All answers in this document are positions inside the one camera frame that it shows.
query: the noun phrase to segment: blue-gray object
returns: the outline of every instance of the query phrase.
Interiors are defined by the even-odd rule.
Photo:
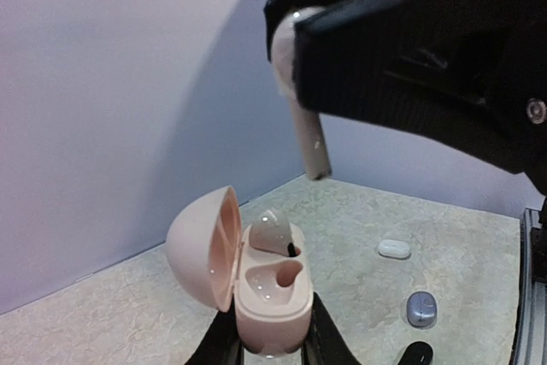
[[[437,301],[429,292],[418,291],[407,301],[407,318],[416,328],[431,326],[437,318]]]

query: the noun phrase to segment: metal bolt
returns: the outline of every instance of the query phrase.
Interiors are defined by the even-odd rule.
[[[531,98],[526,106],[526,114],[532,124],[542,124],[547,120],[547,106],[543,100]]]

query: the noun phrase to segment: earbud case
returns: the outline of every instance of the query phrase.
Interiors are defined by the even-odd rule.
[[[200,197],[169,228],[167,258],[176,280],[201,303],[227,312],[235,304],[245,348],[266,356],[302,345],[311,320],[313,286],[302,230],[291,224],[297,256],[249,246],[231,186]]]

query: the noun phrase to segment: white wall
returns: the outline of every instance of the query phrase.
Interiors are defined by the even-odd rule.
[[[323,125],[338,180],[512,216],[543,203],[525,175],[426,138],[327,116]]]
[[[0,0],[0,313],[300,173],[265,0]]]

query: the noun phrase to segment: hinged lid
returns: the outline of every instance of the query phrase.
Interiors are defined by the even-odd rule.
[[[201,303],[227,312],[237,273],[241,216],[231,186],[188,205],[175,218],[166,241],[167,258],[182,287]]]

